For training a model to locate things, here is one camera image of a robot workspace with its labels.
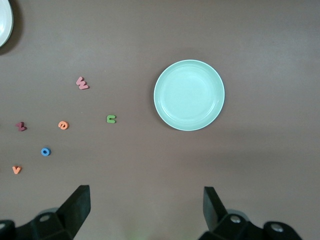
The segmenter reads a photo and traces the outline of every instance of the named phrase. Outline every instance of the plate rim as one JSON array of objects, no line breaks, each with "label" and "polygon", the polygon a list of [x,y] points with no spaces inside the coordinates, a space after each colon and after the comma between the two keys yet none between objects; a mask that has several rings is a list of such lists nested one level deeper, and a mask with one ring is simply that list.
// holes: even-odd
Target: plate rim
[{"label": "plate rim", "polygon": [[12,30],[14,28],[14,13],[12,11],[12,7],[10,5],[9,0],[0,0],[0,2],[3,3],[4,12],[8,13],[8,15],[6,16],[7,20],[8,20],[8,24],[6,24],[4,26],[4,31],[1,34],[1,35],[4,35],[3,41],[1,40],[1,37],[0,37],[0,48],[1,48],[8,41],[8,39],[10,38]]},{"label": "plate rim", "polygon": [[[212,120],[210,120],[208,123],[206,123],[205,125],[202,125],[201,127],[193,127],[192,129],[185,129],[185,128],[183,128],[183,127],[177,127],[177,126],[175,126],[175,125],[170,124],[169,122],[167,122],[167,121],[163,118],[163,116],[162,116],[162,114],[160,113],[160,111],[158,110],[158,108],[157,108],[157,103],[156,103],[156,98],[157,98],[157,97],[156,97],[156,91],[157,91],[157,89],[159,88],[159,87],[157,88],[157,86],[158,86],[159,82],[161,81],[162,76],[163,76],[167,71],[169,71],[171,68],[173,68],[175,65],[181,64],[181,63],[183,63],[183,62],[194,62],[194,63],[197,63],[197,64],[201,64],[201,65],[208,66],[208,67],[209,67],[211,70],[213,70],[213,71],[216,73],[216,75],[218,76],[218,81],[219,81],[219,83],[221,84],[221,87],[222,87],[222,90],[223,90],[223,91],[222,91],[222,99],[221,99],[221,107],[217,110],[216,116],[215,116]],[[219,75],[219,73],[218,73],[212,66],[210,66],[208,63],[203,62],[203,61],[201,61],[201,60],[196,60],[196,59],[180,60],[180,61],[174,62],[173,64],[169,65],[164,71],[162,71],[162,73],[161,73],[160,76],[158,77],[158,79],[157,79],[157,81],[156,81],[156,83],[155,83],[155,86],[154,86],[154,91],[153,91],[153,103],[154,103],[155,109],[156,109],[158,115],[160,116],[160,118],[161,118],[166,124],[168,124],[170,127],[174,128],[174,129],[177,129],[177,130],[180,130],[180,131],[187,131],[187,132],[200,130],[200,129],[203,129],[203,128],[207,127],[208,125],[210,125],[210,124],[220,115],[220,112],[222,111],[222,108],[223,108],[224,103],[225,103],[225,98],[226,98],[225,86],[224,86],[224,83],[223,83],[222,78],[221,78],[221,76]]]}]

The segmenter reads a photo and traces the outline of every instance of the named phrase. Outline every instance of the white plate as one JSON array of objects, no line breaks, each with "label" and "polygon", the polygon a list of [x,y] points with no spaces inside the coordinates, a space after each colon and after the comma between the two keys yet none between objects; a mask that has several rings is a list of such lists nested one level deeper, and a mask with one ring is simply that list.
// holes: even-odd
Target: white plate
[{"label": "white plate", "polygon": [[14,15],[8,0],[0,0],[0,47],[9,39],[14,26]]},{"label": "white plate", "polygon": [[199,130],[212,123],[225,101],[225,88],[217,71],[199,60],[178,61],[158,78],[154,105],[169,126]]}]

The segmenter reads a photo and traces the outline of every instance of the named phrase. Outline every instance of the screw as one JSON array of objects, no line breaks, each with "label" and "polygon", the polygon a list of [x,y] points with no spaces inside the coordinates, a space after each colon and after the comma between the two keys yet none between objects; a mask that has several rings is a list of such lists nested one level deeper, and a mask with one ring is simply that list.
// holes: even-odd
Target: screw
[{"label": "screw", "polygon": [[282,233],[284,231],[284,229],[282,228],[282,226],[280,226],[279,224],[277,223],[273,223],[271,224],[271,228],[273,230],[275,230],[276,232],[279,232],[279,233]]},{"label": "screw", "polygon": [[47,221],[49,218],[50,218],[50,215],[44,215],[44,216],[40,217],[39,221],[40,221],[40,222],[45,222],[45,221]]},{"label": "screw", "polygon": [[230,220],[231,220],[232,222],[234,222],[235,224],[241,223],[240,218],[239,218],[238,216],[236,216],[236,215],[232,215],[232,216],[230,217]]}]

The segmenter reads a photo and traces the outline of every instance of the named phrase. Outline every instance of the plate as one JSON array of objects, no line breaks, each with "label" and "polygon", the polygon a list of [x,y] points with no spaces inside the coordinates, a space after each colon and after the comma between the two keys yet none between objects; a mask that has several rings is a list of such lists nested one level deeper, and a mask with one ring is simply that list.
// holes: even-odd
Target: plate
[{"label": "plate", "polygon": [[170,65],[154,87],[154,105],[164,122],[194,131],[212,123],[225,101],[225,88],[217,71],[199,60]]},{"label": "plate", "polygon": [[9,39],[14,26],[14,15],[8,0],[0,0],[0,47]]}]

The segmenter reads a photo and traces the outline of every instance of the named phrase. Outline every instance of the light green plate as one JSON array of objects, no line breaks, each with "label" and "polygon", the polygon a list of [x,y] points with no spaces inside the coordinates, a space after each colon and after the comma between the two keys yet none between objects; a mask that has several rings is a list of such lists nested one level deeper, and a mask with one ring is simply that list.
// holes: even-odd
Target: light green plate
[{"label": "light green plate", "polygon": [[219,74],[198,60],[178,61],[158,78],[154,105],[169,126],[194,131],[212,123],[225,101],[225,88]]}]

